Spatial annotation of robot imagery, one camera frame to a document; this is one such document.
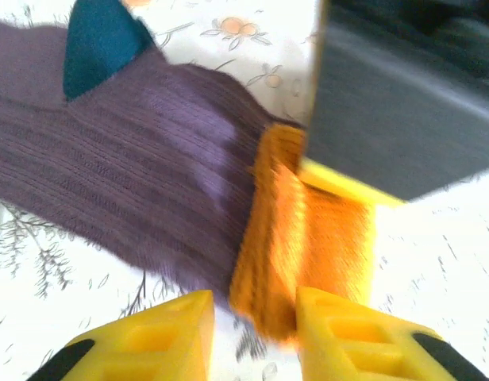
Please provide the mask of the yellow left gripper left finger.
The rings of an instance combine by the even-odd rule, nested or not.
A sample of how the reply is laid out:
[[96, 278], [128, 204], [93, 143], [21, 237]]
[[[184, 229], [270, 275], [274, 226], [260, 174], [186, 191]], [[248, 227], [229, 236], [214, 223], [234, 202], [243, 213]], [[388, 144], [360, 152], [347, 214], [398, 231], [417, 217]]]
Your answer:
[[30, 378], [207, 381], [213, 337], [213, 294], [194, 291], [75, 337]]

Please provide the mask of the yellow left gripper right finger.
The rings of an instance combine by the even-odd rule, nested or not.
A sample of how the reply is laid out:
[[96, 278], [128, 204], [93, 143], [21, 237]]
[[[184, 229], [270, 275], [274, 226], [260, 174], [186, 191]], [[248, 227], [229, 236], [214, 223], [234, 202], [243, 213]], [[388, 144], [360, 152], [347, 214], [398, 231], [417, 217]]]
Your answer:
[[296, 319], [304, 380], [486, 379], [432, 329], [313, 287], [297, 290]]

